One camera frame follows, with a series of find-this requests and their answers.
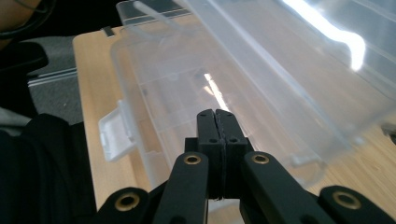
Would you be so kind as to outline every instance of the gray floor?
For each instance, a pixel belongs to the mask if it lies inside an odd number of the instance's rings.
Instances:
[[[83,121],[76,76],[41,83],[29,89],[38,113],[54,115],[69,124]]]
[[[49,64],[29,74],[29,89],[38,113],[65,119],[70,124],[83,121],[73,36],[30,39],[46,51]]]

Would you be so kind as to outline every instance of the black fabric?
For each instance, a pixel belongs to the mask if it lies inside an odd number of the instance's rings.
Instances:
[[[16,43],[0,51],[0,106],[28,118],[37,116],[26,74],[48,64],[37,43]]]
[[[85,223],[95,213],[81,128],[40,115],[21,136],[0,132],[0,223]]]

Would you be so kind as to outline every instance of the clear plastic container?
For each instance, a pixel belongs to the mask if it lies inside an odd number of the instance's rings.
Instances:
[[[126,129],[153,187],[208,108],[234,113],[255,150],[276,156],[304,186],[361,144],[362,131],[391,123],[396,47],[382,41],[394,40],[394,24],[376,7],[385,27],[367,32],[370,23],[349,23],[368,7],[315,2],[186,0],[180,4],[194,15],[172,20],[140,3],[118,4],[125,28],[111,53]],[[156,20],[132,24],[123,17],[132,7]]]

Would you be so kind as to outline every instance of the dark cloth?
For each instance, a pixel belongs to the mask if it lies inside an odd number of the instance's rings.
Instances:
[[[106,26],[121,26],[116,4],[124,0],[57,0],[55,9],[40,27],[22,39],[51,35],[81,35]],[[179,9],[172,0],[140,0],[153,9],[164,12]],[[142,12],[131,9],[136,17]]]
[[[83,126],[50,115],[0,132],[0,223],[85,223],[95,213]]]
[[[0,106],[28,118],[37,116],[27,73],[48,64],[37,43],[16,43],[0,51]]]

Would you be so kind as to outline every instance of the table surface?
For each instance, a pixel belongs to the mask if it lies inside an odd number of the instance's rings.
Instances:
[[[111,45],[120,39],[120,28],[114,37],[102,31],[79,35],[74,39],[78,84],[82,102],[92,179],[97,207],[114,191],[126,187],[150,190],[137,151],[119,161],[105,161],[100,142],[98,121],[117,107],[122,99],[119,82],[110,59]],[[367,144],[359,151],[330,164],[326,175],[309,191],[340,185],[354,189],[396,218],[396,146],[379,128],[365,135]]]

